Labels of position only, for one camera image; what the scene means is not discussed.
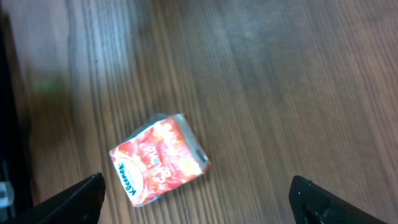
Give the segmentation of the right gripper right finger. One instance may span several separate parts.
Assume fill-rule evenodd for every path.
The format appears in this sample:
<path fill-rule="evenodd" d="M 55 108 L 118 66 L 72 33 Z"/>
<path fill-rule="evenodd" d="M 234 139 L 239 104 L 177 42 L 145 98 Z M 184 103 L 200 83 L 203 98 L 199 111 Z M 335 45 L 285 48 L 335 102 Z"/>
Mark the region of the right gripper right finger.
<path fill-rule="evenodd" d="M 296 224 L 386 224 L 300 175 L 292 179 L 289 202 Z"/>

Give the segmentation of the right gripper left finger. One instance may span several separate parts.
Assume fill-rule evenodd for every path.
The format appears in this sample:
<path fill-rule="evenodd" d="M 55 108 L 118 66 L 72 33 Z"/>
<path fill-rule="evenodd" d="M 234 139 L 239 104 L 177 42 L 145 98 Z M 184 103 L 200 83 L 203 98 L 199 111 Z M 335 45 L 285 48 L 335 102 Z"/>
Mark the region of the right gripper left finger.
<path fill-rule="evenodd" d="M 7 224 L 97 224 L 106 184 L 97 173 L 54 195 Z"/>

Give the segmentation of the red small box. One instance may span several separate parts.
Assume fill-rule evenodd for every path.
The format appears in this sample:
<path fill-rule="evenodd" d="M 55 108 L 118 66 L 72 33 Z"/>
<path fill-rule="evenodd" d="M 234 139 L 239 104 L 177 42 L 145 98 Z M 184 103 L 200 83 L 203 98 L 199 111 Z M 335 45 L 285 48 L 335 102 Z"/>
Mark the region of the red small box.
<path fill-rule="evenodd" d="M 211 165 L 183 114 L 156 114 L 109 156 L 135 207 L 196 179 Z"/>

